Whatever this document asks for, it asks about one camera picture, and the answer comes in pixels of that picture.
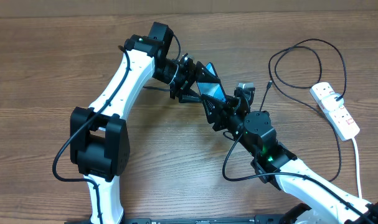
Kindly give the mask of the blue Galaxy smartphone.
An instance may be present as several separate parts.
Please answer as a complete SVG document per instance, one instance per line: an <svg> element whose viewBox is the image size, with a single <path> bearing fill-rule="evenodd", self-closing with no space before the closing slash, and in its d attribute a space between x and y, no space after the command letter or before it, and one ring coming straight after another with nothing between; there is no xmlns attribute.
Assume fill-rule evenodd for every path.
<svg viewBox="0 0 378 224"><path fill-rule="evenodd" d="M219 100L225 101L226 95L221 83L197 83L197 87L200 95L207 94Z"/></svg>

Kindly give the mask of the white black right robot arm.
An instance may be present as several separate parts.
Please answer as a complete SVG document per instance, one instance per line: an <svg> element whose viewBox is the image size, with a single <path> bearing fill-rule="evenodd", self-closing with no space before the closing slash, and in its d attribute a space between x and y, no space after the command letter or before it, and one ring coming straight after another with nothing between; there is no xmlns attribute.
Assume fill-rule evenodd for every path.
<svg viewBox="0 0 378 224"><path fill-rule="evenodd" d="M371 203L338 188L313 172L276 138L267 111L252 111L254 88L201 90L207 120L215 131L226 129L252 156L254 179L301 200L281 223L378 223L378 202Z"/></svg>

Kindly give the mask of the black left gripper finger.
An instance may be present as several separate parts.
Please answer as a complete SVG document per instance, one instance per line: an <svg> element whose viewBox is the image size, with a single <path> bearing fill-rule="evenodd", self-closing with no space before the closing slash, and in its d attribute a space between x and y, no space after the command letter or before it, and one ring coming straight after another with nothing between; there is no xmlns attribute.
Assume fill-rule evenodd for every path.
<svg viewBox="0 0 378 224"><path fill-rule="evenodd" d="M212 62L209 62L207 65L197 62L195 76L197 83L221 83Z"/></svg>
<svg viewBox="0 0 378 224"><path fill-rule="evenodd" d="M201 103L201 96L191 88L183 90L179 95L179 103Z"/></svg>

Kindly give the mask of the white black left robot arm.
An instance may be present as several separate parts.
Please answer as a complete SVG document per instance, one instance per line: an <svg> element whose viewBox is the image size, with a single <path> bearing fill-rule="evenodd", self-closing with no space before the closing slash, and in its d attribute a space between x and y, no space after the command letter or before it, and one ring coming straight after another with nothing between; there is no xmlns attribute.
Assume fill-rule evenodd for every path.
<svg viewBox="0 0 378 224"><path fill-rule="evenodd" d="M52 163L62 182L86 182L92 214L86 223L123 223L120 175L130 156L126 120L150 78L167 85L171 98L199 103L191 88L198 75L217 73L212 63L194 63L188 55L168 59L176 35L168 25L154 22L147 36L132 35L120 47L123 58L102 94L88 108L76 107L70 116L70 137Z"/></svg>

